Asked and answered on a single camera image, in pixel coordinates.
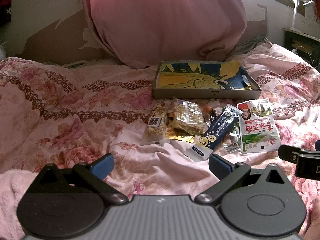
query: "nightstand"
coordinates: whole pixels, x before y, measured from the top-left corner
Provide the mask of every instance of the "nightstand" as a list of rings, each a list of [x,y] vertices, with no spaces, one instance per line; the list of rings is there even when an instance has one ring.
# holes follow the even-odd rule
[[[318,66],[320,63],[320,39],[285,28],[283,28],[283,30],[285,32],[284,47],[290,51],[299,46],[305,47],[307,51],[302,47],[297,49],[298,55],[310,62],[309,52],[314,67]]]

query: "plastic snack bag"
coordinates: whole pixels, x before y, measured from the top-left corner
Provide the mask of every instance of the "plastic snack bag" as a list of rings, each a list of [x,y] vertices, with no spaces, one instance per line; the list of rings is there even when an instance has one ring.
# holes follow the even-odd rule
[[[249,100],[237,104],[243,111],[240,121],[243,153],[276,151],[281,145],[268,99]]]
[[[228,104],[216,122],[209,127],[196,144],[185,150],[184,155],[195,162],[208,159],[241,114],[242,111]]]
[[[167,112],[168,108],[166,102],[157,101],[154,104],[141,145],[163,145],[170,142],[170,140],[165,137],[167,131]]]
[[[189,143],[194,143],[194,136],[180,129],[173,128],[171,126],[172,120],[169,121],[167,132],[165,136],[169,139],[175,139],[180,141],[185,141]]]
[[[202,110],[204,120],[210,127],[223,111],[218,100],[208,103]],[[220,154],[225,155],[241,149],[239,122],[233,124],[232,128],[223,137],[218,146]]]
[[[173,128],[181,129],[194,136],[202,135],[206,125],[199,106],[195,103],[172,99],[173,104]]]

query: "blue gripper pad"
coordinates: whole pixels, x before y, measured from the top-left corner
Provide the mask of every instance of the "blue gripper pad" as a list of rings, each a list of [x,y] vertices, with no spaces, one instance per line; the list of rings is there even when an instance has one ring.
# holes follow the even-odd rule
[[[320,151],[320,140],[317,140],[315,142],[315,149],[316,149],[316,151]]]
[[[103,180],[108,176],[115,166],[115,160],[111,153],[107,153],[100,157],[98,160],[90,164],[90,172]]]
[[[209,169],[218,179],[222,180],[233,172],[236,166],[218,154],[213,153],[209,157]]]

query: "circular base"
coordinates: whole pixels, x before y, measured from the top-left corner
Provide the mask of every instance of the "circular base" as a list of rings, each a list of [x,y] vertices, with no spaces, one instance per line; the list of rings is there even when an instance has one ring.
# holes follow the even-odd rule
[[[299,230],[306,212],[297,193],[283,192],[281,188],[272,192],[267,187],[264,194],[262,189],[250,186],[227,193],[220,204],[225,220],[248,235],[264,238]]]
[[[75,236],[95,225],[104,204],[93,192],[26,193],[17,215],[23,229],[43,238]]]

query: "black clip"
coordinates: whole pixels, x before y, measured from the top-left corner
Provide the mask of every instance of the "black clip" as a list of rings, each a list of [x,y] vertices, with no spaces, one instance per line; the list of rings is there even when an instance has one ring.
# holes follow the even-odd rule
[[[296,177],[320,180],[320,151],[283,144],[279,147],[278,155],[281,160],[296,164]]]

